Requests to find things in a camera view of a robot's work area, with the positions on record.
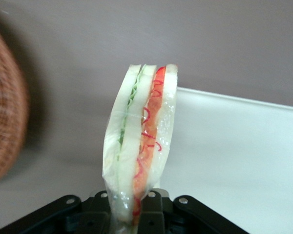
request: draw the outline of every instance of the metal screw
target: metal screw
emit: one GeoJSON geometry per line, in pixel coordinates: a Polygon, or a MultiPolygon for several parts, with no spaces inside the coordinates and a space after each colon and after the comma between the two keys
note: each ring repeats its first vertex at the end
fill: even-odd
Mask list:
{"type": "Polygon", "coordinates": [[[149,196],[149,197],[155,197],[155,196],[156,196],[156,193],[155,193],[155,192],[149,192],[149,193],[148,193],[148,196],[149,196]]]}
{"type": "Polygon", "coordinates": [[[189,201],[188,201],[188,199],[182,197],[182,198],[179,199],[179,202],[180,202],[181,204],[187,204],[189,201]]]}
{"type": "Polygon", "coordinates": [[[74,198],[70,198],[66,201],[67,204],[72,204],[75,202],[75,199],[74,198]]]}
{"type": "Polygon", "coordinates": [[[105,197],[107,197],[107,193],[102,193],[101,198],[105,198],[105,197]]]}

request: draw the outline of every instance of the wrapped sandwich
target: wrapped sandwich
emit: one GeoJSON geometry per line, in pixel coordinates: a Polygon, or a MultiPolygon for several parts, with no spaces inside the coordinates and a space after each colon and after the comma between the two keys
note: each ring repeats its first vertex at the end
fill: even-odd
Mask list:
{"type": "Polygon", "coordinates": [[[103,178],[120,226],[138,223],[141,200],[160,180],[172,136],[176,88],[176,65],[158,70],[131,65],[115,99],[104,139],[103,178]]]}

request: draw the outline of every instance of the tomato slice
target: tomato slice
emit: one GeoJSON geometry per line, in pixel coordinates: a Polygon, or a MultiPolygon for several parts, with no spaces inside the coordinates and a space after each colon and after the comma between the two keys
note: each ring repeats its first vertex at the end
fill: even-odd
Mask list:
{"type": "Polygon", "coordinates": [[[155,145],[158,146],[158,151],[162,150],[162,146],[156,141],[156,116],[163,102],[165,72],[166,67],[161,67],[156,72],[152,82],[152,90],[150,91],[147,105],[144,108],[144,110],[147,112],[147,117],[142,122],[140,152],[136,162],[136,175],[133,178],[133,224],[137,224],[139,222],[141,198],[145,193],[148,172],[152,163],[155,145]]]}

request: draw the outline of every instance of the wicker basket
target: wicker basket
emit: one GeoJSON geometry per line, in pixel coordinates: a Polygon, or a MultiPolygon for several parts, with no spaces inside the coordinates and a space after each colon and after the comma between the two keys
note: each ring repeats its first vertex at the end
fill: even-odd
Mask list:
{"type": "Polygon", "coordinates": [[[27,119],[25,82],[0,36],[0,178],[11,168],[21,150],[27,119]]]}

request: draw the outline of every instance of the sandwich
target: sandwich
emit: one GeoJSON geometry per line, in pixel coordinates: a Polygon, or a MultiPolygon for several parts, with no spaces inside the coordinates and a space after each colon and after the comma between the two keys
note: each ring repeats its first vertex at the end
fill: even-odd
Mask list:
{"type": "Polygon", "coordinates": [[[159,182],[174,123],[177,66],[131,65],[106,128],[103,178],[116,220],[137,224],[141,200],[159,182]]]}

